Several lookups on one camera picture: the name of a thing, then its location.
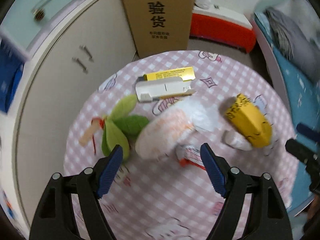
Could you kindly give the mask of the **grey folded duvet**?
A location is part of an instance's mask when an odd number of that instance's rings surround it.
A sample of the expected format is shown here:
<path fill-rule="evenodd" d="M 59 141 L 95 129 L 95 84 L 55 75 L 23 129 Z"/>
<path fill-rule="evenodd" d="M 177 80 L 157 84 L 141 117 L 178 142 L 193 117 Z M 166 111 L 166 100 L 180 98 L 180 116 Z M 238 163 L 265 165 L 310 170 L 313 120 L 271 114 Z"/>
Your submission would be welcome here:
<path fill-rule="evenodd" d="M 313 83 L 319 81 L 319 49 L 310 43 L 300 27 L 274 8 L 265 11 L 277 48 L 287 60 L 299 68 Z"/>

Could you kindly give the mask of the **teal bunk bed mattress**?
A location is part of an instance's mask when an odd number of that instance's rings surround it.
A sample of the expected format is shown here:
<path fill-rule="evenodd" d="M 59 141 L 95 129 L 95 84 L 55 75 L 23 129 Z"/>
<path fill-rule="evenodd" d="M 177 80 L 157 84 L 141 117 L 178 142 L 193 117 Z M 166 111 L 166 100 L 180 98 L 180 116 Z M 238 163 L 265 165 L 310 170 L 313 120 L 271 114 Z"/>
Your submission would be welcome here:
<path fill-rule="evenodd" d="M 319 132 L 319 92 L 308 78 L 294 64 L 285 59 L 271 37 L 266 16 L 254 13 L 250 20 L 257 42 L 264 55 L 274 90 L 291 114 L 294 131 L 299 123 Z M 298 142 L 319 155 L 319 144 L 297 134 Z M 298 214 L 313 199 L 309 191 L 310 176 L 305 164 L 298 164 L 296 180 L 292 190 L 292 204 L 289 211 Z"/>

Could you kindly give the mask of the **pink white plastic bag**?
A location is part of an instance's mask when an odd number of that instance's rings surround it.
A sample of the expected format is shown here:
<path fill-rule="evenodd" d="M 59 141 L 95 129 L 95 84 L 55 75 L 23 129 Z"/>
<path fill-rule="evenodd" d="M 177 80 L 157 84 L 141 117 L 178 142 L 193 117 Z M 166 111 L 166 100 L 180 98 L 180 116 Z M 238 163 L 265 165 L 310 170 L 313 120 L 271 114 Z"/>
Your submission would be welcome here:
<path fill-rule="evenodd" d="M 161 159 L 193 132 L 213 132 L 219 112 L 193 96 L 177 101 L 140 132 L 135 151 L 142 159 Z"/>

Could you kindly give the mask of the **purple teal shelf unit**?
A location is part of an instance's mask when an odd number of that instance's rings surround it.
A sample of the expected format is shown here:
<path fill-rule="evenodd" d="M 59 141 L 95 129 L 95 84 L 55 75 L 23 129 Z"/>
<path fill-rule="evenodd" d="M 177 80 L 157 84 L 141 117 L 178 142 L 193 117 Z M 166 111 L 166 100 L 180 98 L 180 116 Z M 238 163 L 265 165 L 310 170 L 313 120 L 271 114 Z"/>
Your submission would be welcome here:
<path fill-rule="evenodd" d="M 49 33 L 84 1 L 14 0 L 1 22 L 1 39 L 28 61 Z"/>

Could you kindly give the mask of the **cream low cabinet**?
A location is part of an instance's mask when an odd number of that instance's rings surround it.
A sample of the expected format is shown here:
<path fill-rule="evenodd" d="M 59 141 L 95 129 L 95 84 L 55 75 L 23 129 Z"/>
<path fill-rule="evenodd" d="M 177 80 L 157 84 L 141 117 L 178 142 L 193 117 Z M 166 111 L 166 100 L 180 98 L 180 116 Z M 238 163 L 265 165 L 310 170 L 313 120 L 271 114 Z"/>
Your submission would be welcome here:
<path fill-rule="evenodd" d="M 87 0 L 57 27 L 28 83 L 17 131 L 17 183 L 27 224 L 49 177 L 63 171 L 69 127 L 84 102 L 135 52 L 121 0 Z"/>

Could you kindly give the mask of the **pink checkered tablecloth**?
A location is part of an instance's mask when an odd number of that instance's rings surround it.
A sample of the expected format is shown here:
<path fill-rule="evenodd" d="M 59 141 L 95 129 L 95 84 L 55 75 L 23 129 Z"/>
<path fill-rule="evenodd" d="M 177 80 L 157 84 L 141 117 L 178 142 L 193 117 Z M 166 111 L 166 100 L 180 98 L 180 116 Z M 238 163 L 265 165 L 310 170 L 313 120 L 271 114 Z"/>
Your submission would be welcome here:
<path fill-rule="evenodd" d="M 216 120 L 212 132 L 193 132 L 182 145 L 199 148 L 206 142 L 217 155 L 242 172 L 255 176 L 268 172 L 285 206 L 291 207 L 298 162 L 285 151 L 285 142 L 295 133 L 280 97 L 263 77 L 246 65 L 227 56 L 198 50 L 153 55 L 129 63 L 109 77 L 84 103 L 69 129 L 63 164 L 65 175 L 78 174 L 103 156 L 102 131 L 97 131 L 86 146 L 81 146 L 79 139 L 93 118 L 109 115 L 122 97 L 134 93 L 139 76 L 190 66 L 195 72 L 191 83 L 195 99 L 212 107 Z M 276 130 L 276 142 L 271 148 L 246 152 L 223 142 L 225 131 L 233 129 L 223 112 L 238 94 L 244 94 L 260 107 Z M 205 170 L 195 165 L 182 166 L 171 151 L 149 160 L 132 152 L 100 205 L 118 239 L 205 239 L 223 202 Z"/>

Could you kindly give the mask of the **green felt leaf ornament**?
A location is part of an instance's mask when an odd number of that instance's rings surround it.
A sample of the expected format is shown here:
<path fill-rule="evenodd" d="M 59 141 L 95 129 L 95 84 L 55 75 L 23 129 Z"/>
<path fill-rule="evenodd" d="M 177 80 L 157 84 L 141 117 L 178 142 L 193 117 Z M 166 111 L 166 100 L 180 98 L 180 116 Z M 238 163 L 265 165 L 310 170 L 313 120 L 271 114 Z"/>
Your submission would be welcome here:
<path fill-rule="evenodd" d="M 127 161 L 131 151 L 130 141 L 137 139 L 149 123 L 147 117 L 131 114 L 137 103 L 137 96 L 130 94 L 116 103 L 110 115 L 93 118 L 89 128 L 79 139 L 79 144 L 85 147 L 91 141 L 93 150 L 96 152 L 94 135 L 97 131 L 103 130 L 101 141 L 103 155 L 108 157 L 113 148 L 119 145 L 123 149 L 123 161 Z"/>

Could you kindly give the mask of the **red silver snack wrapper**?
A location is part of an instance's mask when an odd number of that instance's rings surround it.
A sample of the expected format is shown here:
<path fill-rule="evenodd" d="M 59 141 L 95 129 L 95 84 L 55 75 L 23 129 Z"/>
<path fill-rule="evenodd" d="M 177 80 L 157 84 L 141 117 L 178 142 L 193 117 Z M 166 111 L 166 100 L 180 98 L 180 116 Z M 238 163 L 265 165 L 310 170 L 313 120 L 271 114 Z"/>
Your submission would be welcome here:
<path fill-rule="evenodd" d="M 178 145 L 175 154 L 181 167 L 193 165 L 205 170 L 200 156 L 200 150 L 193 145 Z"/>

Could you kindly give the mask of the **red covered low bench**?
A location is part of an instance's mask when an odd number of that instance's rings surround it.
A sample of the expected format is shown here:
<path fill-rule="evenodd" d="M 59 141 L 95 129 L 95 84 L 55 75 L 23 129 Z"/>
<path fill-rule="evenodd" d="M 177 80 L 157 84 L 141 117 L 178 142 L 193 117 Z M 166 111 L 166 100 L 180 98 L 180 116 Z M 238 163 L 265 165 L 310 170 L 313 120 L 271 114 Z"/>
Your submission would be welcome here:
<path fill-rule="evenodd" d="M 203 38 L 250 53 L 256 43 L 254 29 L 245 15 L 219 6 L 193 8 L 190 36 Z"/>

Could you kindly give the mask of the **large brown cardboard box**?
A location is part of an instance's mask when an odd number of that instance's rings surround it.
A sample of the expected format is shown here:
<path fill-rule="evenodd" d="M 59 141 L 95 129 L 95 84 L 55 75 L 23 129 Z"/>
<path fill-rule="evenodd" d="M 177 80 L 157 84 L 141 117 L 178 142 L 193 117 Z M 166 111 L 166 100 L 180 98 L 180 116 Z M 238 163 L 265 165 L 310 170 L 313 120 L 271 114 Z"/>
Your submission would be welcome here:
<path fill-rule="evenodd" d="M 122 0 L 140 58 L 188 46 L 194 0 Z"/>

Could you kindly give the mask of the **blue shopping bag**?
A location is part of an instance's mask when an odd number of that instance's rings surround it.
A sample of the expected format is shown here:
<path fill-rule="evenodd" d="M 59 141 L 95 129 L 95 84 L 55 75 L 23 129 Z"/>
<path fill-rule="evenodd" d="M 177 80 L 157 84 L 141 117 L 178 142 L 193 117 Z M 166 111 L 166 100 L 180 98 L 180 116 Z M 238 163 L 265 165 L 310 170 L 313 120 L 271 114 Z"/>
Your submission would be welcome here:
<path fill-rule="evenodd" d="M 7 114 L 23 75 L 25 61 L 5 40 L 1 40 L 1 112 Z"/>

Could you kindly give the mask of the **yellow white medicine box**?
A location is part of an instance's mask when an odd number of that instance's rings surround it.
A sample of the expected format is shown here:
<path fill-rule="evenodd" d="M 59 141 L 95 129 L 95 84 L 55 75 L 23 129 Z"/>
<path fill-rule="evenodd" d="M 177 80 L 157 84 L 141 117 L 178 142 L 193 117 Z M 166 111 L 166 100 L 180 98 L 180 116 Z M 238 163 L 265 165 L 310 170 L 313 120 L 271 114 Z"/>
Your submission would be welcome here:
<path fill-rule="evenodd" d="M 144 74 L 137 79 L 135 91 L 139 102 L 189 96 L 195 93 L 193 67 L 183 67 Z"/>

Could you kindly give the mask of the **yellow snack box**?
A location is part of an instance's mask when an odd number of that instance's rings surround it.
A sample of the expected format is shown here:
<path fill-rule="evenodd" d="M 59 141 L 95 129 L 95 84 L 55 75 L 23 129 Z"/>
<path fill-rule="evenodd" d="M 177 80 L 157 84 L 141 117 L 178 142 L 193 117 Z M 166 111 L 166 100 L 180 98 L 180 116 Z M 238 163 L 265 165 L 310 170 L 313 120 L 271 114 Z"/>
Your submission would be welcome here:
<path fill-rule="evenodd" d="M 235 102 L 225 111 L 225 116 L 253 147 L 263 148 L 271 143 L 271 124 L 244 94 L 236 96 Z"/>

